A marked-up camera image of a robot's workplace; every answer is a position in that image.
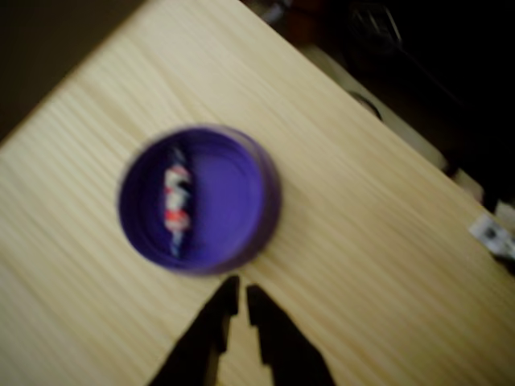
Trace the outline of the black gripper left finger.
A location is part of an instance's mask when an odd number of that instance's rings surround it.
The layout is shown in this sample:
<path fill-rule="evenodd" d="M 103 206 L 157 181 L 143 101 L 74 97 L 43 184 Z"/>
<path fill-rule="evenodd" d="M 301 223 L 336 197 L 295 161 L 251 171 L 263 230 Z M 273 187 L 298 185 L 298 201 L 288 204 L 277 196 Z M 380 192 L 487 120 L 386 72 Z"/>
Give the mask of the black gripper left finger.
<path fill-rule="evenodd" d="M 238 313 L 240 278 L 224 280 L 205 302 L 152 379 L 153 385 L 214 385 Z"/>

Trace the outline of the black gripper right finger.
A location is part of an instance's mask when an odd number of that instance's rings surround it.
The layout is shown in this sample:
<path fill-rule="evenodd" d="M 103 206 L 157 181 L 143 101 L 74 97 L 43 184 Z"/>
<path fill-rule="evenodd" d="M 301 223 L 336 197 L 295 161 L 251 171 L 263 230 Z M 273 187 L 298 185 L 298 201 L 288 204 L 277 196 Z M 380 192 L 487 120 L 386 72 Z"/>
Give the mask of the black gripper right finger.
<path fill-rule="evenodd" d="M 257 328 L 262 362 L 275 385 L 333 385 L 319 350 L 259 285 L 246 287 L 249 323 Z"/>

